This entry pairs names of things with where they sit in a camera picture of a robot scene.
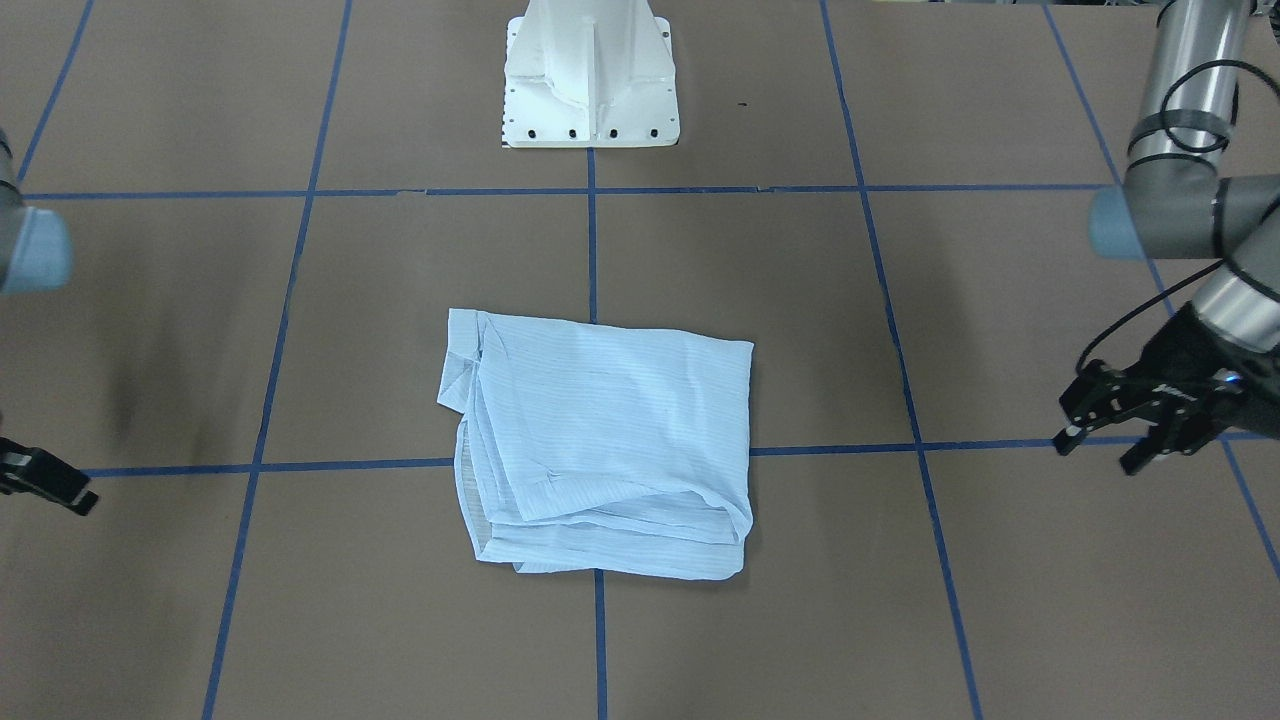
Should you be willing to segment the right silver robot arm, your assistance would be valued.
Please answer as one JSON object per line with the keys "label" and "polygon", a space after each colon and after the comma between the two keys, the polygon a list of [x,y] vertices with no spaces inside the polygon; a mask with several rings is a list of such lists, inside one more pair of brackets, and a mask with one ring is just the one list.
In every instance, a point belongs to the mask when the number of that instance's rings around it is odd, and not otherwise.
{"label": "right silver robot arm", "polygon": [[[1,290],[4,295],[59,290],[70,279],[72,246],[65,222],[27,204],[1,133]],[[47,450],[1,438],[1,492],[32,495],[87,516],[99,501],[90,478]]]}

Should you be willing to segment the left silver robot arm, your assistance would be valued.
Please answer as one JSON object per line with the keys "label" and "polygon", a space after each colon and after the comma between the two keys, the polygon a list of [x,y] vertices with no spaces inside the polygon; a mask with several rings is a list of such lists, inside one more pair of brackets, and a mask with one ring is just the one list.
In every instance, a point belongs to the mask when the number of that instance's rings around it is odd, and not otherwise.
{"label": "left silver robot arm", "polygon": [[1277,81],[1242,56],[1256,1],[1170,1],[1123,182],[1098,191],[1089,237],[1102,258],[1203,260],[1196,292],[1119,369],[1087,345],[1059,405],[1066,456],[1092,433],[1143,421],[1121,457],[1135,475],[1158,457],[1193,455],[1224,432],[1270,439],[1279,424],[1279,179],[1226,177],[1244,74]]}

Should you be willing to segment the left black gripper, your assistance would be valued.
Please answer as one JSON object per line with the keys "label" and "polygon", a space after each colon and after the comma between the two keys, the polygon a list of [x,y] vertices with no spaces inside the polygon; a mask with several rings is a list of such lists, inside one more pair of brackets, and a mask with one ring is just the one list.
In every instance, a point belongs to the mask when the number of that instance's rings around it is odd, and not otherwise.
{"label": "left black gripper", "polygon": [[1204,322],[1193,304],[1184,304],[1146,343],[1124,373],[1106,363],[1087,363],[1060,395],[1065,427],[1053,448],[1068,456],[1101,428],[1129,421],[1140,406],[1140,384],[1165,386],[1188,398],[1207,398],[1213,410],[1178,407],[1151,425],[1147,436],[1120,457],[1126,477],[1156,459],[1192,456],[1222,434],[1222,424],[1279,438],[1279,351],[1239,345]]}

